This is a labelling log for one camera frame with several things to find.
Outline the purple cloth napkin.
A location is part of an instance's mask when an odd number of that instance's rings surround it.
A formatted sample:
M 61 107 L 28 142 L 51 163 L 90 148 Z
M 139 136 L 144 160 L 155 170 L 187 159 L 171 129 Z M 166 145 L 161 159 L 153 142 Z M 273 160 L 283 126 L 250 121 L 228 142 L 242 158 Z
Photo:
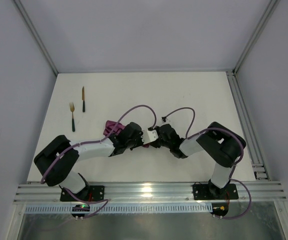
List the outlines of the purple cloth napkin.
M 137 147 L 149 148 L 150 144 L 143 144 L 142 135 L 143 131 L 142 128 L 135 122 L 130 122 L 127 125 L 123 125 L 117 122 L 107 120 L 105 123 L 104 128 L 104 136 L 108 136 L 109 133 L 112 131 L 112 135 L 115 135 L 120 142 L 123 144 L 128 144 L 128 147 L 132 150 Z

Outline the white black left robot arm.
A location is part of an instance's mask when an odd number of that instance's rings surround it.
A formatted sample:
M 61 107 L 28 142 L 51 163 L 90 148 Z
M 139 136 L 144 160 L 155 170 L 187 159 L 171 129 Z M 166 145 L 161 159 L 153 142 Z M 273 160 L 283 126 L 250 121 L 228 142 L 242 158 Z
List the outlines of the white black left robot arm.
M 42 175 L 43 184 L 49 187 L 59 185 L 74 195 L 82 195 L 88 184 L 81 174 L 73 171 L 77 162 L 98 157 L 114 157 L 143 144 L 142 128 L 131 122 L 120 133 L 113 133 L 103 141 L 95 140 L 88 144 L 75 143 L 65 135 L 59 135 L 33 162 Z

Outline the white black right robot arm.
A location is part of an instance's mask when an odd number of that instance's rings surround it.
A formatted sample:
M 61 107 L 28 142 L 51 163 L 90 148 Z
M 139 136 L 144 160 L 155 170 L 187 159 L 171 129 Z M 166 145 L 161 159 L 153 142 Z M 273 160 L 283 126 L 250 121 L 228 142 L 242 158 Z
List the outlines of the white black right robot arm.
M 213 174 L 208 183 L 194 184 L 195 200 L 224 200 L 233 193 L 231 178 L 244 156 L 245 140 L 228 128 L 212 122 L 205 130 L 188 138 L 180 137 L 170 124 L 157 126 L 154 148 L 165 147 L 178 159 L 186 159 L 198 152 L 206 152 L 214 161 Z

